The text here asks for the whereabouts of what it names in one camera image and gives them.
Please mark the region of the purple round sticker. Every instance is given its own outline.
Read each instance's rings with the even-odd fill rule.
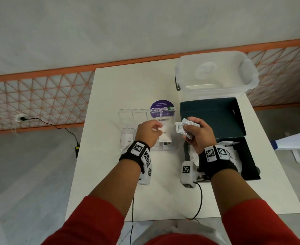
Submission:
[[[174,105],[169,101],[160,100],[160,101],[156,101],[155,103],[153,103],[150,108],[164,108],[164,107],[167,107],[169,109],[170,107],[174,107]],[[160,113],[154,112],[154,113],[151,113],[151,116],[153,118],[160,117]],[[174,112],[163,111],[161,116],[174,116]]]

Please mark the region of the hand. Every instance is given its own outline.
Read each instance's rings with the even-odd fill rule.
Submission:
[[[162,134],[162,131],[153,130],[158,130],[159,127],[162,127],[162,123],[155,119],[139,124],[135,140],[145,142],[150,148],[152,148],[156,144],[158,137]]]
[[[183,126],[185,131],[194,135],[192,140],[189,140],[184,135],[183,138],[194,147],[194,150],[198,155],[201,154],[206,147],[217,144],[213,130],[206,122],[196,117],[188,117],[188,120],[200,124],[200,127],[196,127],[194,125]]]

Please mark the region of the wall outlet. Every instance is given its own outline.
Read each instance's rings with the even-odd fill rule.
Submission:
[[[15,121],[16,123],[22,122],[22,120],[20,120],[21,117],[27,117],[27,115],[24,114],[24,113],[22,113],[22,114],[17,114],[17,115],[15,115],[14,121]]]

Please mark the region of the blue corner cap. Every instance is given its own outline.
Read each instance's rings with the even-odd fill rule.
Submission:
[[[270,144],[274,150],[278,149],[278,145],[275,140],[270,140]]]

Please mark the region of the black cable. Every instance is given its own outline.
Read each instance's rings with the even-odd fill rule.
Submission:
[[[195,181],[193,181],[193,183],[197,184],[199,186],[199,188],[200,188],[200,191],[201,191],[201,203],[200,203],[200,208],[199,208],[198,212],[195,214],[194,218],[192,218],[190,220],[193,220],[193,219],[195,219],[197,217],[197,215],[199,214],[199,212],[201,210],[201,206],[202,206],[202,189],[201,189],[201,186],[199,185],[199,183],[197,183]]]
[[[131,234],[130,234],[130,245],[131,245],[131,239],[132,239],[132,231],[133,231],[133,212],[134,212],[134,196],[133,196],[133,200],[132,200],[132,228],[131,228]]]
[[[65,127],[58,128],[58,127],[56,127],[55,125],[50,124],[50,123],[46,123],[46,122],[44,122],[42,119],[39,119],[39,118],[31,118],[31,119],[38,119],[38,120],[40,120],[41,122],[43,122],[43,123],[45,123],[45,124],[47,124],[47,125],[52,125],[52,126],[54,126],[55,128],[57,128],[57,129],[65,129],[65,130],[68,131],[70,134],[73,134],[73,136],[75,137],[75,140],[76,140],[77,145],[78,145],[78,146],[80,145],[79,142],[78,142],[78,139],[77,139],[76,136],[75,136],[75,134],[72,133],[72,132],[70,132],[69,130],[67,130],[67,128],[65,128]],[[22,121],[31,120],[31,119],[27,119],[27,118],[25,118],[25,117],[21,117],[21,118],[20,118],[20,120],[22,120]]]

